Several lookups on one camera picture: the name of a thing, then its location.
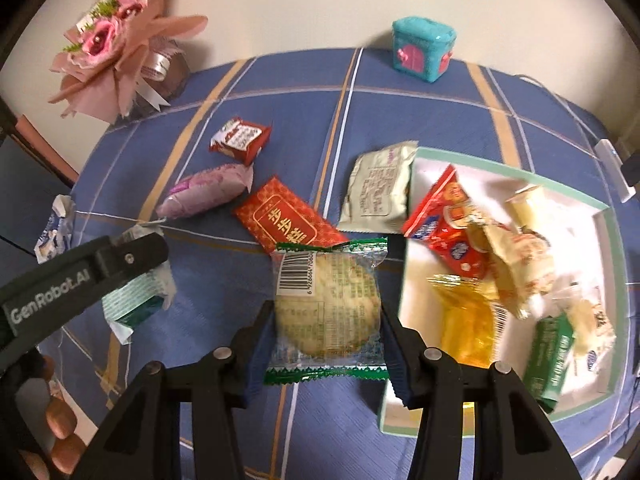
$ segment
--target blue tablecloth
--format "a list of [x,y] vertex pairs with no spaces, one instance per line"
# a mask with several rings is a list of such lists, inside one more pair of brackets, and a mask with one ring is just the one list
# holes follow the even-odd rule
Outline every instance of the blue tablecloth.
[[[625,246],[634,316],[640,207],[636,200],[618,201],[594,156],[596,139],[545,90],[519,78],[454,60],[438,81],[426,84],[395,72],[390,56],[384,50],[311,50],[195,73],[171,108],[100,140],[72,192],[79,211],[74,244],[120,234],[152,210],[154,194],[181,176],[229,162],[207,148],[210,136],[238,115],[273,123],[255,162],[255,189],[277,174],[333,224],[356,157],[408,139],[519,166],[609,204]],[[591,114],[571,106],[596,137],[606,135]],[[59,361],[63,384],[96,424],[146,362],[171,367],[200,359],[228,344],[271,297],[270,259],[231,214],[242,200],[169,223],[165,234],[178,294],[169,310],[136,330],[130,346],[113,344],[99,305],[43,343],[42,350]],[[379,272],[386,304],[398,304],[403,257],[404,241],[391,237]],[[616,393],[556,424],[585,477],[622,444],[634,364],[629,342],[635,340],[633,320],[628,334],[618,334],[628,360]],[[235,415],[248,478],[405,478],[415,441],[378,431],[382,387],[350,378],[265,387]],[[632,427],[638,415],[632,413]],[[183,476],[193,479],[188,406],[181,435]],[[466,439],[461,478],[471,477],[472,448]]]

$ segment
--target teal toy house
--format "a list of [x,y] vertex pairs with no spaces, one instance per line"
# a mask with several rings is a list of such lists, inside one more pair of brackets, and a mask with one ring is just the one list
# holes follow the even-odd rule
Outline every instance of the teal toy house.
[[394,68],[433,83],[449,67],[456,31],[449,25],[409,16],[393,23]]

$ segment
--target flower bouquet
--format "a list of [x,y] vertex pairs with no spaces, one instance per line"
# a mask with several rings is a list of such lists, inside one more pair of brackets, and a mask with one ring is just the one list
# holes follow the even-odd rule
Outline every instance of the flower bouquet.
[[200,33],[207,18],[163,11],[164,0],[98,0],[65,33],[70,45],[51,67],[64,77],[49,103],[67,100],[63,117],[81,112],[108,123],[129,114],[136,92],[158,110],[168,105],[149,82],[164,81],[181,53],[174,40]]

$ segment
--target silver bolt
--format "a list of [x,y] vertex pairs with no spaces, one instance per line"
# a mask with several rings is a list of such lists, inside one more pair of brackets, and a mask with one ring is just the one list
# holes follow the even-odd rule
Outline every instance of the silver bolt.
[[222,361],[224,359],[229,359],[232,353],[231,348],[228,346],[219,346],[213,351],[213,357]]
[[149,375],[157,374],[161,368],[162,364],[160,364],[158,361],[151,361],[145,367],[146,373],[148,373]]
[[494,363],[495,369],[498,370],[501,374],[508,374],[511,372],[511,367],[505,363],[504,361],[496,361]]
[[424,351],[424,356],[429,361],[437,361],[438,359],[440,359],[442,357],[442,352],[440,350],[438,350],[437,348],[430,347],[430,348],[427,348]]

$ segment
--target wall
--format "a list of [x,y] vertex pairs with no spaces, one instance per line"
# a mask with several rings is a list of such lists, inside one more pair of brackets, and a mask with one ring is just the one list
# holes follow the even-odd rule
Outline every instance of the wall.
[[[80,170],[105,125],[58,117],[60,76],[47,71],[62,32],[93,0],[47,0],[0,72],[0,94]],[[391,22],[419,14],[458,31],[457,58],[527,73],[594,112],[612,132],[640,105],[640,56],[602,0],[169,0],[175,14],[207,14],[188,44],[192,69],[283,50],[389,42]]]

